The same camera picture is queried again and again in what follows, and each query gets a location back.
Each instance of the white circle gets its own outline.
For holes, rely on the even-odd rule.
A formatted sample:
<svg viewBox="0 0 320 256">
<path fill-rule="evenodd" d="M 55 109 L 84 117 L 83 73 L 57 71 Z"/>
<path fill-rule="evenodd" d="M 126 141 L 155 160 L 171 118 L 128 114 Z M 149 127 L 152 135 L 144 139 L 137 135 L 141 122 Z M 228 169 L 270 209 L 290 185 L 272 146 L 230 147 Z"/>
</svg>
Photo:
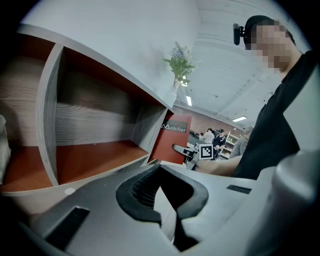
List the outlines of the white circle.
<svg viewBox="0 0 320 256">
<path fill-rule="evenodd" d="M 76 190 L 72 187 L 67 188 L 64 193 L 66 193 L 67 195 L 71 195 L 75 192 Z"/>
</svg>

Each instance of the neck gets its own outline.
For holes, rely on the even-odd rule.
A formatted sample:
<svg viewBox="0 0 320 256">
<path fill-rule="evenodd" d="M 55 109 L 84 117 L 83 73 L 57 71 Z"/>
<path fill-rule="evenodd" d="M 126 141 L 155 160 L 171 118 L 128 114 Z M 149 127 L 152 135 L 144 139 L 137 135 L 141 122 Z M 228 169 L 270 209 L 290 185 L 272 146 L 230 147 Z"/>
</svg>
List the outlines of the neck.
<svg viewBox="0 0 320 256">
<path fill-rule="evenodd" d="M 280 71 L 280 77 L 283 80 L 286 75 L 289 73 L 289 71 L 294 67 L 294 65 L 298 62 L 299 58 L 301 57 L 302 53 L 297 49 L 297 47 L 294 45 L 292 47 L 291 51 L 291 58 L 288 66 Z"/>
</svg>

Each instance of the hand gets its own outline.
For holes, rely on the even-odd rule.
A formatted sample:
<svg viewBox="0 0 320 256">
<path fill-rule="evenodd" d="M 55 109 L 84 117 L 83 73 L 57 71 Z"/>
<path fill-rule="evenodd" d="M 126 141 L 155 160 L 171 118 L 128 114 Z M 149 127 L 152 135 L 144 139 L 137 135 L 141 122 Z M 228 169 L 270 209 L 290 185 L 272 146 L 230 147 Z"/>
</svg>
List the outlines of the hand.
<svg viewBox="0 0 320 256">
<path fill-rule="evenodd" d="M 196 171 L 204 174 L 214 174 L 220 167 L 218 161 L 200 160 L 196 164 Z"/>
</svg>

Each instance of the person in gray shirt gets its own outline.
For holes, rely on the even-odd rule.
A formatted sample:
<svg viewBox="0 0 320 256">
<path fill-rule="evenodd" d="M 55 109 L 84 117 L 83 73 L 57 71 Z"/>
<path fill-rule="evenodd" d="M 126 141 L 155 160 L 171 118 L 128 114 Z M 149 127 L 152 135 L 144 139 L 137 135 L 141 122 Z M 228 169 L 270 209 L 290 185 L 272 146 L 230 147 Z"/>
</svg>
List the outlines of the person in gray shirt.
<svg viewBox="0 0 320 256">
<path fill-rule="evenodd" d="M 229 159 L 242 156 L 246 150 L 248 140 L 250 138 L 250 134 L 254 128 L 252 126 L 249 126 L 245 130 L 245 135 L 243 135 L 240 139 L 237 140 L 237 142 L 233 146 L 233 150 L 229 156 Z"/>
</svg>

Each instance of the black slot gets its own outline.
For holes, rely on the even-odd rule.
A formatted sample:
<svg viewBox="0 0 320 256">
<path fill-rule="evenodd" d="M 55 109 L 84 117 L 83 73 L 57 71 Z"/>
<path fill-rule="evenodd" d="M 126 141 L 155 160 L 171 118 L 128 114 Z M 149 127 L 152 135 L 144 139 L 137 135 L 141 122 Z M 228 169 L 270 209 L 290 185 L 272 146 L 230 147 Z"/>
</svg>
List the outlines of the black slot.
<svg viewBox="0 0 320 256">
<path fill-rule="evenodd" d="M 45 240 L 64 251 L 88 214 L 87 209 L 74 208 Z"/>
<path fill-rule="evenodd" d="M 246 188 L 246 187 L 242 187 L 242 186 L 236 186 L 236 185 L 229 185 L 227 187 L 228 190 L 233 190 L 233 191 L 237 191 L 240 193 L 244 193 L 244 194 L 249 194 L 251 191 L 251 188 Z"/>
</svg>

